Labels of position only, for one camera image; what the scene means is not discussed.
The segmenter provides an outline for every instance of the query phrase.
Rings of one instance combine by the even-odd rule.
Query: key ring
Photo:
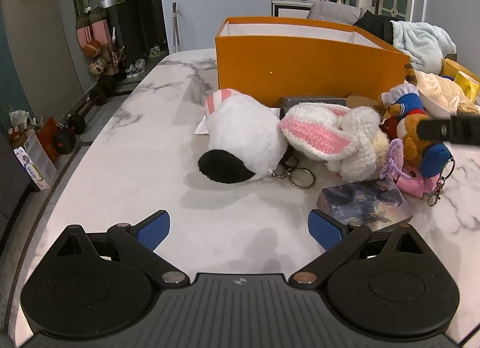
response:
[[[288,165],[286,163],[279,164],[278,166],[283,169],[282,173],[276,174],[275,171],[271,171],[269,173],[269,176],[273,177],[275,180],[283,180],[285,177],[288,177],[291,184],[298,189],[312,188],[317,181],[317,177],[315,176],[315,174],[311,170],[308,170],[307,168],[298,168],[297,165],[299,161],[297,158],[290,157],[287,161],[290,161],[290,160],[294,160],[295,164],[294,165]],[[292,178],[292,174],[296,171],[303,171],[305,173],[308,173],[311,176],[311,183],[307,186],[301,186],[300,184],[297,184]]]
[[[452,169],[450,170],[450,173],[448,173],[447,176],[443,177],[443,171],[445,170],[445,168],[446,168],[446,166],[449,162],[453,163]],[[441,192],[443,186],[445,185],[445,181],[453,174],[454,170],[455,170],[455,160],[452,157],[443,166],[442,171],[440,172],[440,177],[437,180],[437,186],[435,187],[435,190],[429,195],[429,197],[427,199],[427,203],[430,207],[433,207],[441,199],[440,198],[440,192]]]

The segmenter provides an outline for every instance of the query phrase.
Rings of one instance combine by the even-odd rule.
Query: marble table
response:
[[[203,103],[218,88],[215,50],[170,55],[138,85],[80,162],[33,244],[30,275],[69,224],[102,232],[136,224],[157,210],[170,213],[171,230],[155,252],[194,279],[211,273],[284,273],[290,276],[322,249],[307,230],[320,190],[339,183],[322,163],[304,160],[317,183],[309,190],[287,180],[240,185],[214,183],[197,168],[208,135],[194,135]],[[439,203],[409,198],[412,224],[457,282],[461,301],[449,328],[461,340],[480,322],[480,154],[452,149],[457,169]],[[15,340],[31,332],[19,312]],[[468,347],[478,347],[480,337]]]

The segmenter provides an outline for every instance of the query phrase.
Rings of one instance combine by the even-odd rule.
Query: metal screw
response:
[[[297,272],[294,274],[293,280],[300,284],[311,284],[317,280],[317,275],[311,272]]]
[[[165,272],[162,275],[162,279],[165,283],[178,284],[183,282],[187,277],[183,272],[180,271],[170,271]]]

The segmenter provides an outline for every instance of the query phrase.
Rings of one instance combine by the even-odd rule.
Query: gray cushion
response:
[[[336,2],[318,1],[310,9],[307,19],[352,25],[360,16],[360,8]]]

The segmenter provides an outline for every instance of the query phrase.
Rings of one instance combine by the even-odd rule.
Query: black plush ear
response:
[[[241,183],[255,176],[255,173],[245,168],[241,159],[225,150],[209,150],[198,160],[198,168],[217,183]]]

